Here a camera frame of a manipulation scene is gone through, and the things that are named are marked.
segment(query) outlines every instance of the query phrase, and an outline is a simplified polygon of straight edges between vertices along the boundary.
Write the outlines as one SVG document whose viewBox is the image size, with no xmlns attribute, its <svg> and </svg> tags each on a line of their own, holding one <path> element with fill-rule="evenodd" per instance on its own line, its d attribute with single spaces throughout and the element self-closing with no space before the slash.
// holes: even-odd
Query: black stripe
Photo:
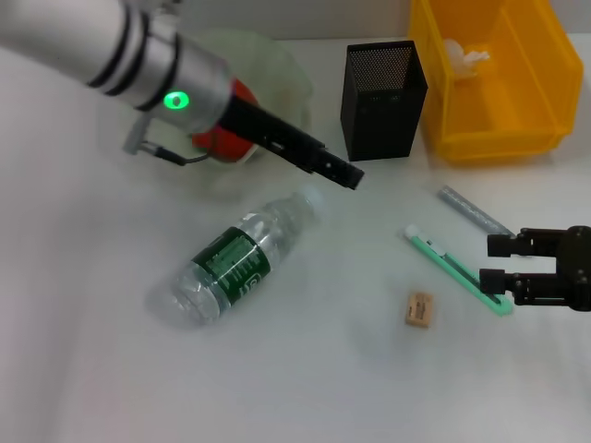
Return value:
<svg viewBox="0 0 591 443">
<path fill-rule="evenodd" d="M 142 105 L 138 106 L 136 109 L 138 111 L 142 111 L 143 113 L 147 113 L 149 111 L 151 111 L 152 109 L 154 109 L 156 106 L 158 106 L 158 104 L 160 104 L 160 102 L 162 100 L 164 100 L 164 97 L 166 97 L 166 94 L 168 93 L 168 91 L 173 87 L 173 85 L 175 84 L 175 80 L 176 80 L 176 72 L 178 71 L 178 65 L 180 62 L 180 55 L 181 55 L 181 50 L 182 50 L 182 46 L 183 43 L 181 41 L 181 38 L 178 34 L 175 35 L 175 59 L 173 60 L 173 63 L 170 65 L 170 69 L 168 70 L 168 73 L 166 74 L 166 77 L 164 78 L 163 84 L 160 88 L 158 88 L 158 90 L 156 91 L 156 93 L 154 94 L 154 96 L 149 99 L 147 102 L 143 103 Z"/>
<path fill-rule="evenodd" d="M 145 12 L 141 12 L 141 28 L 141 45 L 139 46 L 136 58 L 134 58 L 133 63 L 131 64 L 131 66 L 129 67 L 128 71 L 123 76 L 119 84 L 111 90 L 106 91 L 104 95 L 108 95 L 109 97 L 115 97 L 117 95 L 120 95 L 133 84 L 134 80 L 138 76 L 138 73 L 141 70 L 141 65 L 144 63 L 144 55 L 146 53 L 148 36 L 150 35 L 150 17 Z"/>
<path fill-rule="evenodd" d="M 119 65 L 119 62 L 121 62 L 121 57 L 123 57 L 123 52 L 125 51 L 127 45 L 127 38 L 129 37 L 129 29 L 131 28 L 131 13 L 127 3 L 123 3 L 122 7 L 125 10 L 126 17 L 125 24 L 123 26 L 123 32 L 121 33 L 121 37 L 119 37 L 119 43 L 115 48 L 115 52 L 111 56 L 111 60 L 109 60 L 109 63 L 107 63 L 107 65 L 104 67 L 101 74 L 87 83 L 87 86 L 91 88 L 100 88 L 102 85 L 104 85 L 113 75 L 117 69 L 117 65 Z"/>
</svg>

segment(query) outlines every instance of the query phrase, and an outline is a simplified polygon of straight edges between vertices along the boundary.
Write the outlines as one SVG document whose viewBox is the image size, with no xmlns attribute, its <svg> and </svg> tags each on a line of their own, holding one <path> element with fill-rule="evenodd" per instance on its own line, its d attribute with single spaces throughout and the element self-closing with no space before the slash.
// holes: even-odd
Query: plastic water bottle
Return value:
<svg viewBox="0 0 591 443">
<path fill-rule="evenodd" d="M 176 300 L 199 323 L 211 323 L 277 270 L 323 206 L 321 194 L 305 187 L 250 212 L 178 275 Z"/>
</svg>

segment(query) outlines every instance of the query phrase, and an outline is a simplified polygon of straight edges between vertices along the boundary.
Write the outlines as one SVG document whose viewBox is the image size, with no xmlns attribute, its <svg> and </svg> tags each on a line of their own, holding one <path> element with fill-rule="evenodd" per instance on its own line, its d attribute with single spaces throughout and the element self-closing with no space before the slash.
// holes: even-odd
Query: yellow storage bin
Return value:
<svg viewBox="0 0 591 443">
<path fill-rule="evenodd" d="M 413 0 L 409 33 L 429 87 L 423 127 L 441 157 L 540 154 L 573 131 L 583 63 L 547 0 Z M 490 59 L 457 79 L 444 39 Z"/>
</svg>

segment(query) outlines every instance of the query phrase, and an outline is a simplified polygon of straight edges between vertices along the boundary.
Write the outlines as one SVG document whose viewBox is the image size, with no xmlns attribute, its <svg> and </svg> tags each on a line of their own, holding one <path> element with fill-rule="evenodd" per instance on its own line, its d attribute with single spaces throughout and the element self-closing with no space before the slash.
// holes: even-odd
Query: white table surface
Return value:
<svg viewBox="0 0 591 443">
<path fill-rule="evenodd" d="M 573 36 L 591 63 L 591 36 Z M 345 156 L 345 46 L 289 42 L 315 84 L 311 133 Z M 133 114 L 0 53 L 0 439 L 6 443 L 587 442 L 591 315 L 498 318 L 396 232 L 418 223 L 477 269 L 486 236 L 429 193 L 447 183 L 513 230 L 591 224 L 591 92 L 549 156 L 454 170 L 420 135 L 349 191 L 267 155 L 221 174 L 120 151 Z M 256 294 L 193 329 L 163 283 L 246 210 L 313 183 L 330 202 Z M 404 324 L 411 290 L 432 328 Z"/>
</svg>

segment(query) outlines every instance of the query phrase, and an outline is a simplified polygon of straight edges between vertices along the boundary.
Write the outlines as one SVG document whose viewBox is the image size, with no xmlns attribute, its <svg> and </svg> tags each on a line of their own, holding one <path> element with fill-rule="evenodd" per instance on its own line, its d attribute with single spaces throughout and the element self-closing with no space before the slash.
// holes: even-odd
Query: black mesh pencil holder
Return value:
<svg viewBox="0 0 591 443">
<path fill-rule="evenodd" d="M 408 157 L 427 89 L 413 42 L 348 46 L 341 123 L 349 160 Z"/>
</svg>

